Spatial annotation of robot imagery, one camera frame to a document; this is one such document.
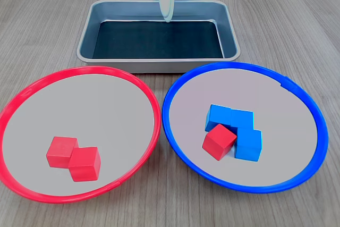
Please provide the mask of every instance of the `cube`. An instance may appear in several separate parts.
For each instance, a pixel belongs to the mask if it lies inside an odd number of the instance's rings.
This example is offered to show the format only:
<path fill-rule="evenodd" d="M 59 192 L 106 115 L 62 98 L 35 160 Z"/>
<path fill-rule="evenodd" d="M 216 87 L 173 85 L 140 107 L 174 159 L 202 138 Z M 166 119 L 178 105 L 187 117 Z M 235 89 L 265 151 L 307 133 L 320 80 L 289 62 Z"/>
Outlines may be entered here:
<path fill-rule="evenodd" d="M 233 147 L 236 135 L 222 124 L 216 125 L 205 137 L 202 148 L 220 161 Z"/>
<path fill-rule="evenodd" d="M 73 149 L 77 147 L 77 138 L 54 137 L 46 154 L 49 166 L 68 168 Z"/>
<path fill-rule="evenodd" d="M 239 128 L 235 147 L 235 158 L 257 162 L 262 152 L 262 132 Z"/>
<path fill-rule="evenodd" d="M 218 124 L 229 128 L 231 124 L 231 108 L 211 105 L 207 114 L 205 131 L 209 132 Z"/>
<path fill-rule="evenodd" d="M 100 165 L 97 147 L 75 148 L 69 162 L 69 170 L 74 182 L 96 181 Z"/>
<path fill-rule="evenodd" d="M 230 131 L 237 135 L 238 128 L 254 129 L 254 113 L 232 109 Z"/>

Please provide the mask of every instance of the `blue cube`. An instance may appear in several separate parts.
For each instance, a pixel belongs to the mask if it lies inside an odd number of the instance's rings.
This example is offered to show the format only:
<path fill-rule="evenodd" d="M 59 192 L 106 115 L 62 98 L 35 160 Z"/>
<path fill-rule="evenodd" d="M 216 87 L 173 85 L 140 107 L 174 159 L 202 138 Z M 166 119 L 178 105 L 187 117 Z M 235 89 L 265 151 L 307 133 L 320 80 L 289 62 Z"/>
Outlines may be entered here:
<path fill-rule="evenodd" d="M 222 124 L 224 127 L 230 128 L 231 112 L 231 108 L 211 105 L 207 114 L 205 131 L 209 132 L 218 124 Z"/>
<path fill-rule="evenodd" d="M 254 129 L 254 113 L 232 109 L 230 131 L 237 135 L 238 128 Z"/>
<path fill-rule="evenodd" d="M 262 152 L 262 132 L 239 128 L 235 146 L 235 158 L 257 162 Z"/>

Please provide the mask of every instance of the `red cube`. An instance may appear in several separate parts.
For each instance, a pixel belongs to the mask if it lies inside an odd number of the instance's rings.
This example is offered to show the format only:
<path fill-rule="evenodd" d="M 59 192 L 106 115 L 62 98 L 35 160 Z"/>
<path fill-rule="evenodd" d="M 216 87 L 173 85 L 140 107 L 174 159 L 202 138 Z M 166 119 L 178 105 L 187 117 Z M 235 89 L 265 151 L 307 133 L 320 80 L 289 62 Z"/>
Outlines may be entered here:
<path fill-rule="evenodd" d="M 96 181 L 100 165 L 97 147 L 75 148 L 69 162 L 69 170 L 74 182 Z"/>
<path fill-rule="evenodd" d="M 49 166 L 68 168 L 73 149 L 76 147 L 77 138 L 54 137 L 46 154 Z"/>
<path fill-rule="evenodd" d="M 205 137 L 202 148 L 216 160 L 221 160 L 232 149 L 237 136 L 219 124 Z"/>

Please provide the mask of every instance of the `tabletop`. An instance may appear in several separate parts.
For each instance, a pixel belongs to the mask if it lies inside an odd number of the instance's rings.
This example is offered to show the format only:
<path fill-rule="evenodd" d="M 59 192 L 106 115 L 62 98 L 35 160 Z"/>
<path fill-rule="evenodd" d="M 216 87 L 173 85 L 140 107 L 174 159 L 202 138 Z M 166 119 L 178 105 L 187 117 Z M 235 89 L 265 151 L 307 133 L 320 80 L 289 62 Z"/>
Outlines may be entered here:
<path fill-rule="evenodd" d="M 76 48 L 97 0 L 0 0 L 0 109 L 24 87 L 84 65 Z M 306 183 L 245 194 L 198 176 L 161 131 L 147 163 L 120 187 L 74 204 L 24 199 L 0 183 L 0 226 L 340 226 L 340 0 L 219 0 L 231 13 L 240 62 L 290 77 L 319 105 L 329 148 Z M 178 74 L 139 74 L 163 103 Z"/>

